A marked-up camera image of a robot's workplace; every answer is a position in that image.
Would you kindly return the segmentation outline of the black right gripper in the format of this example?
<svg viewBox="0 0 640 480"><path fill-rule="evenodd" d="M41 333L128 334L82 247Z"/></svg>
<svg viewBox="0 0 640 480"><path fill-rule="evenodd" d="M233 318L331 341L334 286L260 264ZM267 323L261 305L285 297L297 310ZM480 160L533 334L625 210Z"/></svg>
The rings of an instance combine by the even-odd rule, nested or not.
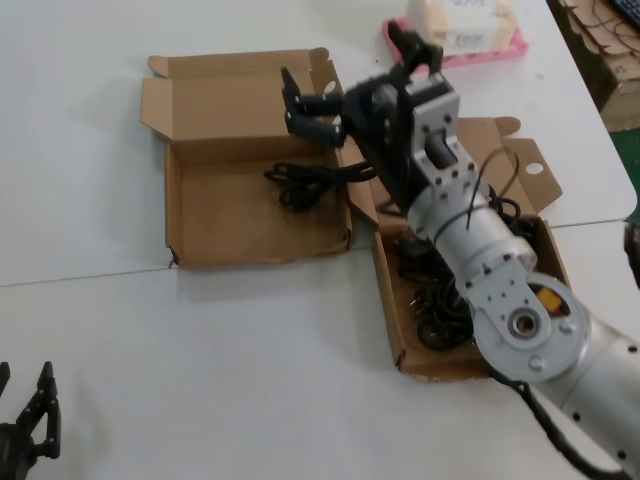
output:
<svg viewBox="0 0 640 480"><path fill-rule="evenodd" d="M387 73L368 78L340 93L303 95L286 67L281 68L285 123L292 135L322 148L341 148L346 132L399 210L407 211L425 180L415 173L411 157L413 121L406 92L409 77L421 66L428 75L441 72L443 49L425 42L414 30L403 30L395 21L388 24L391 42L400 59ZM342 126L321 121L339 117Z"/></svg>

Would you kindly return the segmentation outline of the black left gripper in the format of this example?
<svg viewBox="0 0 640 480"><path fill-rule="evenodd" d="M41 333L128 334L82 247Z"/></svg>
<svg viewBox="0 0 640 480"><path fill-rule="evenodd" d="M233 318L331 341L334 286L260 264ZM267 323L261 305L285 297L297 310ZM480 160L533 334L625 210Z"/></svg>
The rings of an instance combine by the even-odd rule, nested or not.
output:
<svg viewBox="0 0 640 480"><path fill-rule="evenodd" d="M11 376L8 362L0 363L0 395ZM61 451L61 410L53 365L46 361L36 384L36 392L17 417L17 425L1 424L1 480L25 480L35 464L33 458L58 458ZM46 438L35 443L32 434L46 418Z"/></svg>

